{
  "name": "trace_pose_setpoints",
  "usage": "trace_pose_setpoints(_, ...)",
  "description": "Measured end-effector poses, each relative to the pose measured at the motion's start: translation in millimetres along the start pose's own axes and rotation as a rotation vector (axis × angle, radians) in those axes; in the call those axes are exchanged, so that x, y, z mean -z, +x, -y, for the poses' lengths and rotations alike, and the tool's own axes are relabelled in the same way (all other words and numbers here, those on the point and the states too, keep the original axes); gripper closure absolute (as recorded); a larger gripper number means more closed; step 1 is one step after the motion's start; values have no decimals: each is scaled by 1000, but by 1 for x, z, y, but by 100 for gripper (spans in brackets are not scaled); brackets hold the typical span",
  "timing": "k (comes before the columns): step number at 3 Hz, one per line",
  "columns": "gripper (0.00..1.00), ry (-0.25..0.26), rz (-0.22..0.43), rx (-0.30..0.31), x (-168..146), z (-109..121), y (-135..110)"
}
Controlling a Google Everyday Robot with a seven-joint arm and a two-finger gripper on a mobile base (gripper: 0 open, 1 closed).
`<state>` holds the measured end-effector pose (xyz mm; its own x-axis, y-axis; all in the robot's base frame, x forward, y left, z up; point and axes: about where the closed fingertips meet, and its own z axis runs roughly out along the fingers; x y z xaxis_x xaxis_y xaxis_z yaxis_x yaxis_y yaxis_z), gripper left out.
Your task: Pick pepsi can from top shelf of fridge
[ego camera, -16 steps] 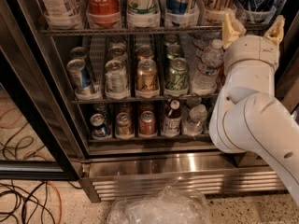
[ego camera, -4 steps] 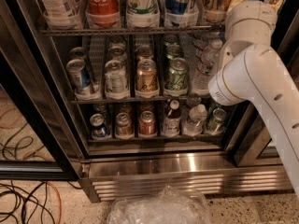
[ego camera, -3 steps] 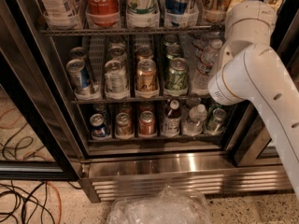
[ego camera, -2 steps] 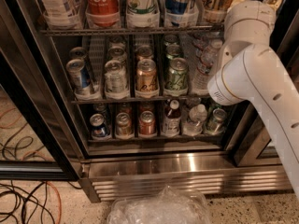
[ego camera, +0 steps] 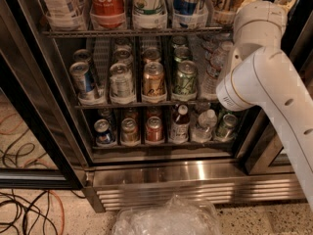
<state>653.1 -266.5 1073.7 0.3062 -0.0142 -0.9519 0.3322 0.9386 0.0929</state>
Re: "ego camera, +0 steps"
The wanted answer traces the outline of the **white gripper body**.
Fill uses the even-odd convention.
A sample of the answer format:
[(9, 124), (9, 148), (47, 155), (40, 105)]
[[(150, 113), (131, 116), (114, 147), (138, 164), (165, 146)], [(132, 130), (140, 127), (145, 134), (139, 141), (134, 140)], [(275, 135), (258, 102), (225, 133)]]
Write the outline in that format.
[(286, 31), (287, 12), (269, 1), (243, 6), (235, 16), (236, 43), (280, 43)]

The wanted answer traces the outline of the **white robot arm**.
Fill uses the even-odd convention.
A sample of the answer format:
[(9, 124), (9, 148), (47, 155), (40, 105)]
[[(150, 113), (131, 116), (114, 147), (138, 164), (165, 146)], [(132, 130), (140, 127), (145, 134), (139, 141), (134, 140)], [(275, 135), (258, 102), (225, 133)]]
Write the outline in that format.
[(259, 106), (272, 122), (313, 209), (313, 100), (281, 49), (289, 5), (244, 0), (216, 95), (228, 110)]

